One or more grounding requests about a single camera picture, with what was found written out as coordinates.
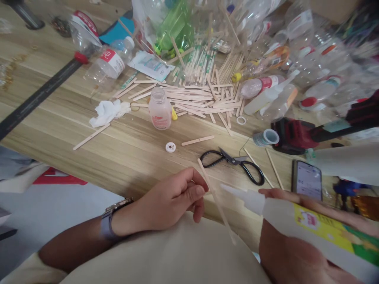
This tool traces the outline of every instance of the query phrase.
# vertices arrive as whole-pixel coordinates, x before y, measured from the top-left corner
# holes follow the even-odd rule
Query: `floor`
[[[5,225],[18,229],[0,241],[0,280],[55,235],[101,215],[120,200],[91,184],[33,185],[23,194],[0,193],[0,207],[12,213]]]

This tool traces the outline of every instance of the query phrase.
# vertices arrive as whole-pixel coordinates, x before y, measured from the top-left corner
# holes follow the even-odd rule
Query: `small pink bottle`
[[[281,75],[249,79],[241,84],[240,95],[244,99],[252,99],[264,90],[276,86],[284,80],[284,77]]]
[[[166,93],[163,89],[154,87],[151,91],[149,112],[151,122],[156,129],[166,130],[170,127],[173,107],[166,98]]]

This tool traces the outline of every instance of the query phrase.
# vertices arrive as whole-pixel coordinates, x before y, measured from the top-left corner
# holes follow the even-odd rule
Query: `wooden table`
[[[3,120],[72,59],[74,47],[71,39],[60,37],[49,25],[42,30],[29,31],[21,19],[3,4],[0,4],[0,18],[8,19],[15,27],[12,34],[0,35],[0,63],[27,55],[23,62],[17,63],[12,75],[13,83],[8,90],[0,89],[0,120]],[[31,49],[32,45],[37,45],[38,49]],[[138,198],[168,175],[189,166],[199,169],[197,158],[207,150],[221,147],[235,157],[244,156],[243,150],[240,154],[238,152],[252,133],[269,128],[268,123],[250,116],[246,116],[246,125],[238,125],[233,117],[234,137],[230,137],[218,116],[215,116],[215,125],[209,117],[201,119],[184,115],[173,121],[170,129],[158,131],[153,127],[147,109],[141,108],[113,121],[111,127],[73,151],[74,145],[95,131],[88,123],[91,117],[96,116],[94,108],[99,101],[112,96],[112,93],[103,93],[90,98],[92,89],[83,80],[87,68],[88,65],[81,67],[1,144],[116,194]],[[118,83],[122,84],[133,72],[129,68],[120,76]],[[141,84],[134,91],[147,86]],[[309,114],[295,112],[305,120],[314,121]],[[182,142],[209,135],[215,138],[181,146]],[[177,146],[172,154],[165,150],[168,142],[174,142]],[[251,140],[245,147],[274,186],[279,187],[264,148],[255,146]],[[271,156],[285,189],[289,190],[291,163],[297,157],[273,150]],[[245,209],[240,200],[221,190],[218,185],[225,183],[244,190],[258,190],[260,187],[250,182],[238,166],[221,163],[207,169],[207,172],[232,229],[251,250],[258,251],[262,218]],[[331,178],[323,177],[323,183],[330,188]],[[269,185],[265,183],[263,187],[269,188]],[[206,217],[220,222],[221,217],[212,196],[208,195],[205,199]]]

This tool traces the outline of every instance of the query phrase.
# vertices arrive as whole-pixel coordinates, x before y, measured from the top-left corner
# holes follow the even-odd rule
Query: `crumpled paper towel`
[[[93,128],[104,126],[112,120],[122,117],[125,113],[131,112],[130,103],[120,100],[101,101],[95,110],[98,116],[90,119]]]

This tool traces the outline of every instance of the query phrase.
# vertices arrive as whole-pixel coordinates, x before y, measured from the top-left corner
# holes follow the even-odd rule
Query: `small white spool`
[[[166,151],[169,152],[169,153],[174,153],[175,152],[175,149],[176,149],[176,145],[172,142],[168,142],[166,144]]]
[[[270,144],[276,144],[279,142],[279,135],[275,130],[266,129],[263,132],[253,135],[254,143],[257,146],[263,147]]]

